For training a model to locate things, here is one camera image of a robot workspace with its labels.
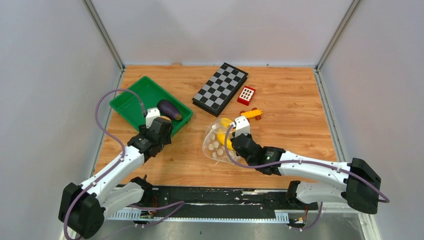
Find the brown fake potato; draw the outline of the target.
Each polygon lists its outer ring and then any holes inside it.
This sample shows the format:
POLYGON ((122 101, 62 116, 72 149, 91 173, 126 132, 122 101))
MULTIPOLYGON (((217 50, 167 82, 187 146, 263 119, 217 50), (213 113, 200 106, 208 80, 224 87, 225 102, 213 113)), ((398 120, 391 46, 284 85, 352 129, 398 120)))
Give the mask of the brown fake potato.
POLYGON ((162 115, 162 116, 160 116, 162 119, 165 119, 165 120, 167 120, 167 121, 169 121, 169 122, 171 122, 172 120, 169 118, 169 117, 167 117, 167 116, 164 116, 164 115, 162 115))

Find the dark purple fake eggplant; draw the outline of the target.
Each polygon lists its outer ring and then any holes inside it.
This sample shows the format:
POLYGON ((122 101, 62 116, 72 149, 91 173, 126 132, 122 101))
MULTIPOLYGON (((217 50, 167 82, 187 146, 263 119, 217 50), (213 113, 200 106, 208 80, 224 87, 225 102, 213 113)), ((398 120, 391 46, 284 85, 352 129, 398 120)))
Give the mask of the dark purple fake eggplant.
POLYGON ((171 120, 181 121, 183 118, 181 112, 169 100, 160 100, 156 107, 164 116, 170 118, 171 120))

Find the clear zip top bag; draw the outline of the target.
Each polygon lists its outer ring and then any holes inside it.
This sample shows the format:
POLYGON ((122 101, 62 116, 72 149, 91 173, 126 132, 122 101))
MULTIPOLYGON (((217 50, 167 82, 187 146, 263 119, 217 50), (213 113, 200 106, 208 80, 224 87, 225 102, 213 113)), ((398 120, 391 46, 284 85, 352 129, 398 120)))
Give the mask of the clear zip top bag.
MULTIPOLYGON (((202 150, 203 150, 203 153, 208 158, 214 161, 233 164, 233 162, 229 159, 227 155, 225 146, 222 146, 217 139, 217 135, 216 135, 217 124, 219 123, 220 119, 221 118, 216 119, 215 122, 213 122, 206 128, 206 131, 205 131, 206 135, 202 144, 202 150)), ((235 131, 234 129, 230 131, 229 137, 225 138, 226 141, 227 139, 230 140, 231 134, 234 131, 235 131)), ((241 159, 240 156, 236 155, 236 152, 234 150, 228 149, 228 153, 231 156, 231 158, 236 162, 238 162, 241 159)))

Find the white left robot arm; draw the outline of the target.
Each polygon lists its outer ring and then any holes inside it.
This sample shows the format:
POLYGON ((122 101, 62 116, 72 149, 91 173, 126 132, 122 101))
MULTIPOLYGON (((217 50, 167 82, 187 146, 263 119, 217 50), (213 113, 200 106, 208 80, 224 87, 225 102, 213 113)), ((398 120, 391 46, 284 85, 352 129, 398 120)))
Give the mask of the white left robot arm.
POLYGON ((122 152, 101 171, 80 184, 69 183, 62 192, 58 218, 63 222, 63 233, 68 229, 79 238, 95 235, 105 219, 121 209, 138 203, 142 207, 153 201, 152 184, 146 178, 135 177, 125 186, 116 186, 133 170, 154 158, 165 145, 171 143, 173 126, 163 117, 154 118, 149 125, 140 125, 122 152))

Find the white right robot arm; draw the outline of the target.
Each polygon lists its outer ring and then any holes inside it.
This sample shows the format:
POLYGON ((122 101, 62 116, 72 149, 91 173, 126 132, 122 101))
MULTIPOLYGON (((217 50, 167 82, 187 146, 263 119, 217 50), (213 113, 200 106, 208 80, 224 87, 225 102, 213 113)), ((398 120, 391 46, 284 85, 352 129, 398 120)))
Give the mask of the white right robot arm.
POLYGON ((298 155, 283 148, 260 146, 250 134, 231 138, 236 154, 246 160, 246 168, 265 175, 297 176, 313 180, 291 181, 286 204, 298 209, 315 202, 343 203, 352 209, 370 215, 378 212, 379 203, 386 202, 381 177, 363 159, 334 162, 298 155))

